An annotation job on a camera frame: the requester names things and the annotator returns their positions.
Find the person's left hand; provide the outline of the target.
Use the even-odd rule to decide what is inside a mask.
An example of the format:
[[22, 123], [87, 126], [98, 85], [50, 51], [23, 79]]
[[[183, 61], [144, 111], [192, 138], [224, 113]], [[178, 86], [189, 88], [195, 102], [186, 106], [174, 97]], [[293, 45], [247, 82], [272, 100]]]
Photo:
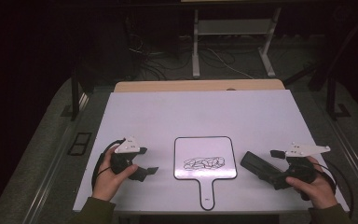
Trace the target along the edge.
[[111, 169], [111, 157], [115, 152], [115, 148], [109, 148], [100, 164], [98, 176], [96, 177], [94, 188], [91, 194], [92, 198], [110, 202], [117, 193], [120, 185], [130, 176], [133, 175], [138, 166], [133, 164], [127, 167], [119, 174], [115, 174]]

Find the black metal stand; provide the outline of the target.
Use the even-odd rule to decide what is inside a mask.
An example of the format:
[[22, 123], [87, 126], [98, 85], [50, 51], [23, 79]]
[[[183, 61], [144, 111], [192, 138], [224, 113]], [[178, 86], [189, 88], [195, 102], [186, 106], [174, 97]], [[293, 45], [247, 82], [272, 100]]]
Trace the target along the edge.
[[75, 120], [80, 111], [80, 98], [89, 88], [85, 65], [80, 63], [71, 70], [72, 116]]
[[348, 25], [351, 9], [337, 7], [327, 23], [326, 40], [322, 50], [321, 60], [318, 62], [314, 76], [309, 82], [311, 91], [320, 91], [324, 84], [327, 85], [326, 112], [332, 120], [336, 120], [341, 110], [336, 111], [336, 80], [333, 75], [334, 67], [342, 51], [345, 49], [345, 41], [350, 26]]

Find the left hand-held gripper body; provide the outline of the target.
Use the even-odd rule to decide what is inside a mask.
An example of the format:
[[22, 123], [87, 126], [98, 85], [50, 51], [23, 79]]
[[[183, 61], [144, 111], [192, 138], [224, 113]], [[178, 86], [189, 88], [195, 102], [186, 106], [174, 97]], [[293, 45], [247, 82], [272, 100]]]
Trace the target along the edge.
[[119, 174], [132, 165], [132, 160], [141, 152], [141, 148], [133, 137], [115, 141], [111, 148], [114, 152], [111, 155], [111, 168], [115, 174]]

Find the black rectangular floor frame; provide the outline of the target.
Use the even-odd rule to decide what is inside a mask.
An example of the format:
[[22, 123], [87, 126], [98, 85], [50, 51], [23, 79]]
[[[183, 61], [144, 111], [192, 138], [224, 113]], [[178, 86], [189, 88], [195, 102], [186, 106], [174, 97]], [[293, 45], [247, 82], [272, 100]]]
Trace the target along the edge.
[[89, 145], [92, 133], [77, 133], [73, 144], [69, 147], [69, 156], [82, 156], [85, 154]]

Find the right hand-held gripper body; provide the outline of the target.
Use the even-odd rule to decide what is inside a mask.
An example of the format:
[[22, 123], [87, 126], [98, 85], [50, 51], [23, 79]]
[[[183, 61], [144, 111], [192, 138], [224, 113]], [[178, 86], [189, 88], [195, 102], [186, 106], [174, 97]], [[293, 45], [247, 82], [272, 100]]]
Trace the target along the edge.
[[311, 183], [316, 178], [316, 171], [309, 156], [329, 152], [329, 146], [304, 145], [293, 142], [284, 152], [289, 164], [288, 174], [304, 182]]

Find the person's right hand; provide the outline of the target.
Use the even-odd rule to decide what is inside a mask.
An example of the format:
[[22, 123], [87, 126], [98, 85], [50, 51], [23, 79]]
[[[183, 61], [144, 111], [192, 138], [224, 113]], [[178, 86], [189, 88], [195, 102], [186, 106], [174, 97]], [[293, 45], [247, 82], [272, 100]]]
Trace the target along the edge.
[[308, 157], [316, 170], [316, 177], [313, 182], [306, 183], [297, 178], [288, 176], [286, 182], [296, 191], [303, 192], [308, 195], [315, 209], [326, 209], [337, 205], [337, 199], [329, 182], [322, 176], [324, 172], [319, 162], [313, 157]]

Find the white metal stand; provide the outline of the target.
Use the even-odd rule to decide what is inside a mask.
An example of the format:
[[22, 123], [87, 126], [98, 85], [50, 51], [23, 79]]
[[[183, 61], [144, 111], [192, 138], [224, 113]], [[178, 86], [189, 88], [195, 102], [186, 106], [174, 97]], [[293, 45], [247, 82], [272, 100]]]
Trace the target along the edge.
[[265, 43], [258, 49], [259, 57], [264, 65], [268, 77], [276, 77], [270, 62], [268, 52], [275, 33], [275, 28], [281, 14], [277, 7], [270, 19], [242, 19], [242, 20], [200, 20], [199, 12], [194, 11], [192, 75], [200, 77], [199, 36], [200, 35], [263, 35]]

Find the small whiteboard with handle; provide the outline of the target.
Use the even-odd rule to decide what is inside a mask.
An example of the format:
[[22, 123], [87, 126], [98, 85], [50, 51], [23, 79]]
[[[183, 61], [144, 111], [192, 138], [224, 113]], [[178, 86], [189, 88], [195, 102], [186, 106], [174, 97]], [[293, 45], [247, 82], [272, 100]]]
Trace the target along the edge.
[[227, 136], [178, 137], [174, 141], [173, 175], [177, 180], [195, 180], [200, 187], [200, 206], [215, 206], [213, 182], [237, 177], [232, 141]]

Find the black whiteboard eraser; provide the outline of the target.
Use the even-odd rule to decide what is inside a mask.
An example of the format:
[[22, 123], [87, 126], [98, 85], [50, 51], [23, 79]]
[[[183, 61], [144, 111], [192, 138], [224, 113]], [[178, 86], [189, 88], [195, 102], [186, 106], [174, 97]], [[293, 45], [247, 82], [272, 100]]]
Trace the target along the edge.
[[241, 159], [241, 166], [259, 179], [270, 184], [275, 182], [276, 177], [282, 172], [272, 164], [256, 156], [253, 152], [247, 151]]

